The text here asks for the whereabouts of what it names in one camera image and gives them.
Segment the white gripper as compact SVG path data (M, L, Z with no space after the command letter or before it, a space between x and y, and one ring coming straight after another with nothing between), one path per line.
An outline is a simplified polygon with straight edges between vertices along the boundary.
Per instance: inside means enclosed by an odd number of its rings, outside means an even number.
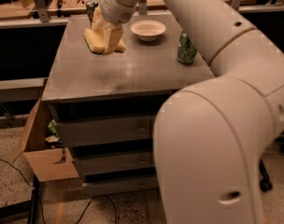
M92 30L104 34L105 54L111 54L118 46L123 35L121 26L128 22L134 12L138 0L99 0L99 7L93 12Z

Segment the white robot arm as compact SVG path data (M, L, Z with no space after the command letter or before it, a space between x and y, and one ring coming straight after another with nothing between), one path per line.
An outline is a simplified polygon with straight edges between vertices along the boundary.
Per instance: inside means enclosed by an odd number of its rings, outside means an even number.
M222 0L163 0L214 78L174 93L154 124L167 224L264 224L259 159L284 131L284 54ZM138 0L99 0L123 24Z

